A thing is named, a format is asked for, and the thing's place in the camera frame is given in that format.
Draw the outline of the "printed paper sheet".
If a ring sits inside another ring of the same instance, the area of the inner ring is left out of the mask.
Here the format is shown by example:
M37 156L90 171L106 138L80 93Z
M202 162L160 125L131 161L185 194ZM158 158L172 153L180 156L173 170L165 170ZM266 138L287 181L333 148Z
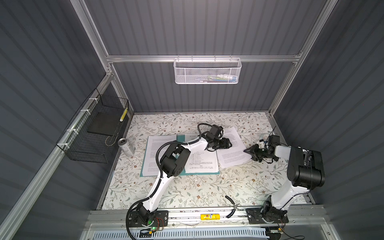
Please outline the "printed paper sheet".
M141 177L155 177L159 173L159 168L156 163L156 153L158 149L167 142L177 140L177 135L168 136L149 136L145 157L141 170Z
M246 146L235 127L224 129L224 138L229 139L232 146L229 149L216 151L222 169L243 165L251 161L251 155L244 152Z

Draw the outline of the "teal green file folder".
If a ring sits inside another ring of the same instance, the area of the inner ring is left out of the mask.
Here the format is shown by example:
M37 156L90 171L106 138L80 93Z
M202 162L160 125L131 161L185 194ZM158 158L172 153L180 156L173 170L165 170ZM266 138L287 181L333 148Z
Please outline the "teal green file folder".
M197 134L184 134L184 135L177 135L177 141L179 142L190 142L198 137ZM180 173L181 176L191 176L191 175L218 175L218 174L186 174L185 169Z

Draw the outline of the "Chinese printed XDOF sheet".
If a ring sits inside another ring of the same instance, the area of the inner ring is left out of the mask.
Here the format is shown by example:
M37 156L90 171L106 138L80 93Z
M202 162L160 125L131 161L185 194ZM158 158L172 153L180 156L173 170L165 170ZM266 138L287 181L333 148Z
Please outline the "Chinese printed XDOF sheet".
M206 150L208 142L201 137L198 143L188 145L191 154L185 165L186 174L218 174L219 164L216 152Z

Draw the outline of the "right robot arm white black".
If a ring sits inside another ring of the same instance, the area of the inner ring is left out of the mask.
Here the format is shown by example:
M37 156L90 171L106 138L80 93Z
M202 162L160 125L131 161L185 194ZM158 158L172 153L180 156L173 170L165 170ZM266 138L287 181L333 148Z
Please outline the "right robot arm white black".
M288 223L288 209L299 195L308 194L325 183L325 171L322 154L318 151L285 146L280 137L271 135L263 148L258 144L244 150L251 159L262 162L287 160L287 180L275 193L268 196L261 208L248 208L246 213L250 224Z

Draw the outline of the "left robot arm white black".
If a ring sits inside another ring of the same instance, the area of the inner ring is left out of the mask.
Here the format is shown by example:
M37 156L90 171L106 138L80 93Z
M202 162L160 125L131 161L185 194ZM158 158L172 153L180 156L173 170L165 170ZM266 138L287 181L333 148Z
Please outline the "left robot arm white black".
M135 213L139 219L150 227L159 207L160 200L173 179L180 175L192 153L200 151L215 152L226 150L233 145L224 137L224 129L218 125L200 123L197 125L198 137L189 142L171 141L159 147L155 155L155 162L159 170L154 186L146 198L134 202L126 215L126 229L130 239L131 233L129 216Z

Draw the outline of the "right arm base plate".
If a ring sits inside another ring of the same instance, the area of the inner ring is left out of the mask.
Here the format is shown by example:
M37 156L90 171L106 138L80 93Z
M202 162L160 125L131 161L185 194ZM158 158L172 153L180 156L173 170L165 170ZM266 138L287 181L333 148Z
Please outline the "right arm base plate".
M270 208L248 208L246 209L250 224L286 224L289 222L287 211Z

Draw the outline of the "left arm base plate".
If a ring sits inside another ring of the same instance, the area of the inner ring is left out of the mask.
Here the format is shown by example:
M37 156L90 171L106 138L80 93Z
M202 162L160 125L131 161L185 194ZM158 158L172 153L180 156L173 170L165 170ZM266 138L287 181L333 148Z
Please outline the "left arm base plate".
M166 227L168 225L169 211L154 211L153 213L129 212L126 217L126 226L129 228L138 227Z

